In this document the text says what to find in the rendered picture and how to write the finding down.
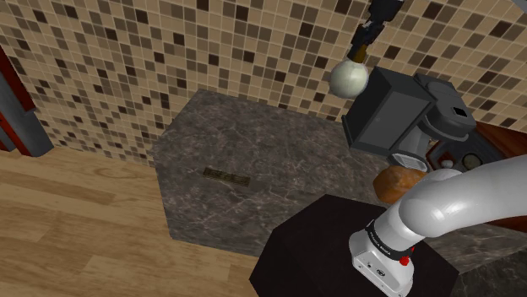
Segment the white round ball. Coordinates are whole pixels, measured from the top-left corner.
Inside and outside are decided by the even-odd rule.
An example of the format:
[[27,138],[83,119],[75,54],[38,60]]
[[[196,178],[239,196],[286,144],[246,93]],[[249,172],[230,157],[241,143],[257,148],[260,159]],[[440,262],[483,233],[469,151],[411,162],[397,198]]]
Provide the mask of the white round ball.
[[353,98],[366,88],[368,78],[368,70],[364,64],[346,59],[331,71],[329,90],[339,98]]

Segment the dark grey coffee machine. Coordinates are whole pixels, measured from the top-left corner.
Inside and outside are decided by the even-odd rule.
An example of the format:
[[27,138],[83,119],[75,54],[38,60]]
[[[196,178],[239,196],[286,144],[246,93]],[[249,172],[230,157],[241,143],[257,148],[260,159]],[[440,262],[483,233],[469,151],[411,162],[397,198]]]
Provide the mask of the dark grey coffee machine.
[[349,146],[383,156],[391,165],[429,172],[431,139],[464,142],[476,127],[455,87],[422,73],[375,67],[342,124]]

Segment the brown bread loaf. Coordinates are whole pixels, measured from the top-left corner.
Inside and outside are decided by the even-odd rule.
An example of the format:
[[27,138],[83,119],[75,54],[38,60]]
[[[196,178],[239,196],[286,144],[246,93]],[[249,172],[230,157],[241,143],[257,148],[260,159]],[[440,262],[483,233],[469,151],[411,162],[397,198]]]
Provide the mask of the brown bread loaf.
[[373,188],[381,202],[393,204],[406,194],[426,172],[390,165],[373,180]]

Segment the red-brown wooden tray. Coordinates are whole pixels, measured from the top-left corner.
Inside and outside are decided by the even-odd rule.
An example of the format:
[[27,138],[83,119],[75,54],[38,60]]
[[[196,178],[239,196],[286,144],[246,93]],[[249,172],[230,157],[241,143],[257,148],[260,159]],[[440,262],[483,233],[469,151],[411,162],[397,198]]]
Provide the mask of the red-brown wooden tray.
[[504,155],[439,184],[443,234],[491,222],[527,232],[527,134],[479,122],[474,130]]

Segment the dark marble counter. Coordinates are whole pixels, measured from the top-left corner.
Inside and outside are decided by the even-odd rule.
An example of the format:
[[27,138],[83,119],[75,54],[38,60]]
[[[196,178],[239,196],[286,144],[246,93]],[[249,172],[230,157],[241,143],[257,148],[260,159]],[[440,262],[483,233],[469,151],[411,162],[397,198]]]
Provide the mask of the dark marble counter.
[[[200,90],[151,149],[170,235],[259,259],[272,231],[328,194],[386,208],[386,167],[337,122]],[[408,297],[527,297],[527,234],[480,224],[420,242]]]

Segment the black robot stand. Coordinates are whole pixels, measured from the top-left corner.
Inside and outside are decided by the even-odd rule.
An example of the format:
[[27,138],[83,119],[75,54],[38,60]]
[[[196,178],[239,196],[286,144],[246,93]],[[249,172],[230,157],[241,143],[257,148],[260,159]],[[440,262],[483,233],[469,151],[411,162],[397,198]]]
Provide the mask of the black robot stand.
[[352,265],[350,236],[385,208],[324,195],[276,227],[249,278],[258,297],[387,297]]

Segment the grey door with red frame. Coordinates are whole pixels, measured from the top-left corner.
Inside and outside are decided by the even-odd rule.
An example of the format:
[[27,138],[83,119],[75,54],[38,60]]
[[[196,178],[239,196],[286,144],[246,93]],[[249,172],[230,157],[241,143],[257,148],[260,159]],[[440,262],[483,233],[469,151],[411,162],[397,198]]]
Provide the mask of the grey door with red frame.
[[0,46],[0,150],[40,157],[54,146],[15,68]]

